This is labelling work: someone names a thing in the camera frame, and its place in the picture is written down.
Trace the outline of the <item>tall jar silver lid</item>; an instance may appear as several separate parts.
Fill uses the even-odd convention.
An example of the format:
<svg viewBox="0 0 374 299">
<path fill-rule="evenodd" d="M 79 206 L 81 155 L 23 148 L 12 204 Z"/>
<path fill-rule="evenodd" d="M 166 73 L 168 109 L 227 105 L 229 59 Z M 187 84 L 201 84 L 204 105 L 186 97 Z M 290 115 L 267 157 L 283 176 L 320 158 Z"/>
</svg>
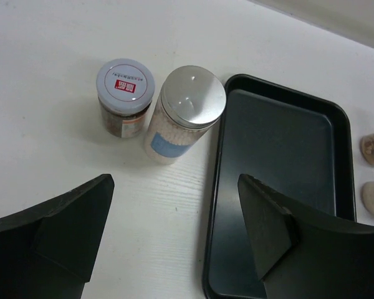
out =
<svg viewBox="0 0 374 299">
<path fill-rule="evenodd" d="M 186 65 L 164 81 L 144 138 L 146 154 L 161 164 L 183 156 L 221 117 L 226 92 L 210 71 Z"/>
</svg>

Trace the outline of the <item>black rectangular tray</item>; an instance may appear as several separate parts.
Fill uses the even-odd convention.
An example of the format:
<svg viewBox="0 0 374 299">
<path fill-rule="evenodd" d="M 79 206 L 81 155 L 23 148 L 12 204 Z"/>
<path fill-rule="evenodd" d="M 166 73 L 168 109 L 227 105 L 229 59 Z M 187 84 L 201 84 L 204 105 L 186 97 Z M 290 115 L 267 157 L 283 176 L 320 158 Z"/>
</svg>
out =
<svg viewBox="0 0 374 299">
<path fill-rule="evenodd" d="M 249 174 L 327 214 L 357 218 L 350 122 L 334 102 L 246 74 L 220 119 L 203 265 L 207 298 L 264 298 L 237 181 Z"/>
</svg>

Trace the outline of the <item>dark sauce jar white lid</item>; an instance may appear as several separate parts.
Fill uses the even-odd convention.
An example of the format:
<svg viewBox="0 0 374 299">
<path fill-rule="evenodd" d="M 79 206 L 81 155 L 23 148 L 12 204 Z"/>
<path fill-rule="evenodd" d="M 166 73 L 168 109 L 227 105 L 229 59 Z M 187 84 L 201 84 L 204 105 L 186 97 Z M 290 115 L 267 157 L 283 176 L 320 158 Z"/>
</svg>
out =
<svg viewBox="0 0 374 299">
<path fill-rule="evenodd" d="M 155 92 L 148 68 L 132 59 L 111 60 L 98 71 L 96 89 L 106 130 L 119 138 L 138 135 Z"/>
</svg>

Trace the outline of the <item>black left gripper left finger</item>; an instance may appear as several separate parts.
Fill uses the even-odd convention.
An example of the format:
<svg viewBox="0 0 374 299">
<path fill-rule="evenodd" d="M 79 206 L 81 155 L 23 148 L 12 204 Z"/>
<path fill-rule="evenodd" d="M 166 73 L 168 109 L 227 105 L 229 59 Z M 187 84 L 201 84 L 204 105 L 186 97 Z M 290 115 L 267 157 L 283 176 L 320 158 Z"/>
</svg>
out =
<svg viewBox="0 0 374 299">
<path fill-rule="evenodd" d="M 0 218 L 0 298 L 81 298 L 114 187 L 112 176 L 101 174 Z"/>
</svg>

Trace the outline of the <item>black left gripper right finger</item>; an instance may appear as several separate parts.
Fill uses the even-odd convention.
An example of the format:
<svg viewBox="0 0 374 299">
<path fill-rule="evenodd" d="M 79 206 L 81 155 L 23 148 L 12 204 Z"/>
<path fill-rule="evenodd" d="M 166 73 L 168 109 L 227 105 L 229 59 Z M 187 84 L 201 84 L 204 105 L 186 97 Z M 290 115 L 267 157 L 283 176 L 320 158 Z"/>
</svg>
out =
<svg viewBox="0 0 374 299">
<path fill-rule="evenodd" d="M 328 215 L 248 174 L 237 186 L 268 298 L 374 298 L 374 226 Z"/>
</svg>

